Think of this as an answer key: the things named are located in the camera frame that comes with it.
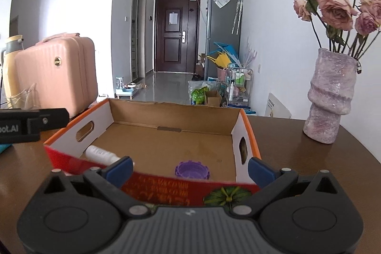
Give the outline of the white plastic bottle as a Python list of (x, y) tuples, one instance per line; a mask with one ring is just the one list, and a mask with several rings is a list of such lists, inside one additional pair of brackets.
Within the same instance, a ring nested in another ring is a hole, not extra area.
[(85, 150), (84, 154), (88, 160), (97, 162), (99, 164), (104, 164), (106, 166), (109, 166), (120, 160), (120, 157), (118, 157), (115, 153), (106, 151), (105, 149), (99, 148), (94, 145), (90, 145)]

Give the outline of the purple plastic lid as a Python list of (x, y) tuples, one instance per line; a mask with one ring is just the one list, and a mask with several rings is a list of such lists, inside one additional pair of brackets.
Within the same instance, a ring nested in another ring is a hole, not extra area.
[(175, 167), (175, 176), (185, 179), (208, 180), (210, 171), (201, 162), (189, 160), (180, 162)]

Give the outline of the clear glass cup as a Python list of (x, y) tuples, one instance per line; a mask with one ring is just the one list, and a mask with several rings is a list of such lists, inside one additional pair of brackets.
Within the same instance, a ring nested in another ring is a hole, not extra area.
[(38, 110), (40, 109), (39, 96), (36, 83), (21, 93), (7, 99), (7, 107), (10, 109)]

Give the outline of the red cardboard fruit box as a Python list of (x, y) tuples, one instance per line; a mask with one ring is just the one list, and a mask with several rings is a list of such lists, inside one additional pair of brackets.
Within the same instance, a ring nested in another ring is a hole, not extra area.
[[(90, 145), (133, 160), (122, 190), (142, 202), (230, 208), (259, 190), (248, 174), (259, 148), (237, 108), (106, 99), (44, 143), (52, 166), (73, 175), (100, 165), (86, 158)], [(175, 176), (189, 160), (207, 166), (210, 178)]]

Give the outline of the pink hard-shell suitcase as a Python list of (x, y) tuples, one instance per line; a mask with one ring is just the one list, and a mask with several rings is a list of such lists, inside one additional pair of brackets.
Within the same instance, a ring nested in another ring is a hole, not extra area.
[(21, 89), (33, 87), (42, 109), (66, 108), (71, 118), (98, 96), (94, 42), (79, 34), (57, 34), (15, 57)]

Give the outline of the cream thermos jug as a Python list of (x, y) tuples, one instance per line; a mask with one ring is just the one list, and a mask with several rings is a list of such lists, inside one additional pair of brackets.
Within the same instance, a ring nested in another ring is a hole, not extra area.
[(24, 50), (22, 35), (14, 35), (6, 40), (6, 47), (1, 52), (3, 86), (8, 108), (19, 108), (21, 89), (17, 78), (15, 57)]

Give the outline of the metal trolley shelf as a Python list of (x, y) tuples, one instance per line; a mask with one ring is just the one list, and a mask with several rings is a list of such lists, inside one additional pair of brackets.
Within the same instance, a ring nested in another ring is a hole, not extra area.
[(230, 64), (225, 79), (225, 103), (232, 108), (250, 110), (253, 71)]

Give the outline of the small brown cardboard box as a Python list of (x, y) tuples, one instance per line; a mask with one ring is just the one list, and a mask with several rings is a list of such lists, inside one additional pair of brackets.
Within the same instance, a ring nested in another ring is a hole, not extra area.
[(220, 107), (221, 95), (218, 90), (205, 92), (205, 105), (212, 107)]

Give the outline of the green snack bag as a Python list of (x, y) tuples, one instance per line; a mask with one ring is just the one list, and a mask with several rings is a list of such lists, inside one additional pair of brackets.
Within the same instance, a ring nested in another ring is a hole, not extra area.
[(209, 91), (209, 88), (207, 86), (193, 90), (191, 92), (191, 100), (190, 100), (191, 105), (204, 105), (206, 93), (208, 91)]

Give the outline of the lilac textured vase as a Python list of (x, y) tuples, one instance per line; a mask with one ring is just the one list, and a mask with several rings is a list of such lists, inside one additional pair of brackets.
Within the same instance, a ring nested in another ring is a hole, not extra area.
[(319, 49), (307, 97), (311, 102), (304, 134), (323, 144), (333, 144), (341, 116), (351, 111), (358, 61), (346, 54)]

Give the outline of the dark brown entrance door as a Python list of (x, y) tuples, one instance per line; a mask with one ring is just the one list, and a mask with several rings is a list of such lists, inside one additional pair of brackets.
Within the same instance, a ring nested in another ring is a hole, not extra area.
[(194, 73), (199, 24), (200, 0), (156, 0), (156, 72)]

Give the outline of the dried pink rose bouquet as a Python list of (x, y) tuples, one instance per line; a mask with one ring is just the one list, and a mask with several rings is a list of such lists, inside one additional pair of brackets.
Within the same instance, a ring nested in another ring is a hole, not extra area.
[[(293, 8), (298, 18), (313, 27), (316, 39), (320, 39), (313, 25), (317, 17), (326, 30), (329, 51), (347, 55), (359, 61), (380, 36), (380, 0), (294, 0)], [(355, 29), (353, 42), (349, 41)], [(373, 40), (369, 36), (376, 32)]]

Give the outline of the grey refrigerator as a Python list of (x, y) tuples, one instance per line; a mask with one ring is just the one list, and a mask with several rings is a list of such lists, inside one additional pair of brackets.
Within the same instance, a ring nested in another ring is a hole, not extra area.
[(232, 46), (240, 53), (241, 0), (207, 0), (206, 56), (218, 56), (218, 44)]

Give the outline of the white board against wall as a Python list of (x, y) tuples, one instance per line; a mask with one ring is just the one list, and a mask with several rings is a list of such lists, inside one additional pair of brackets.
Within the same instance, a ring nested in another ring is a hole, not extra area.
[(269, 93), (265, 116), (290, 119), (292, 115), (290, 111), (272, 93)]

